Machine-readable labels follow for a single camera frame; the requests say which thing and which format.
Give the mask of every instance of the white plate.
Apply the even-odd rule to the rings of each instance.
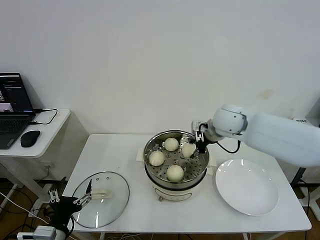
[[[279,202],[279,191],[262,166],[236,159],[222,163],[215,182],[223,199],[234,209],[251,216],[269,214]]]

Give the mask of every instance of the metal steamer tray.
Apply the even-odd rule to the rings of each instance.
[[[168,151],[164,148],[164,142],[168,138],[175,138],[179,141],[177,150]],[[206,174],[209,153],[208,150],[203,154],[196,152],[193,157],[185,158],[182,155],[182,148],[192,139],[193,136],[190,133],[180,130],[161,132],[151,138],[143,151],[144,165],[149,178],[161,187],[170,190],[185,190],[197,185]],[[149,163],[149,156],[154,151],[161,151],[165,156],[164,163],[160,166],[153,166]],[[184,171],[180,182],[174,183],[167,179],[167,170],[172,165],[179,165]]]

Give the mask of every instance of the laptop keyboard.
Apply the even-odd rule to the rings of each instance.
[[[28,119],[0,119],[0,135],[9,133],[19,133],[28,124]]]

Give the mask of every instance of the steamed bun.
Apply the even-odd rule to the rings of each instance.
[[[161,151],[153,151],[149,156],[149,163],[152,166],[160,166],[165,161],[165,155]]]
[[[186,143],[182,146],[182,155],[185,158],[190,158],[190,156],[194,153],[196,150],[196,145],[191,143]]]
[[[179,147],[179,142],[177,139],[170,137],[164,141],[164,148],[168,151],[175,151]]]
[[[185,172],[179,165],[172,165],[166,171],[166,177],[170,182],[178,183],[184,178]]]

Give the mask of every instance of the laptop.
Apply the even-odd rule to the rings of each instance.
[[[9,149],[36,113],[19,73],[0,73],[0,149]]]

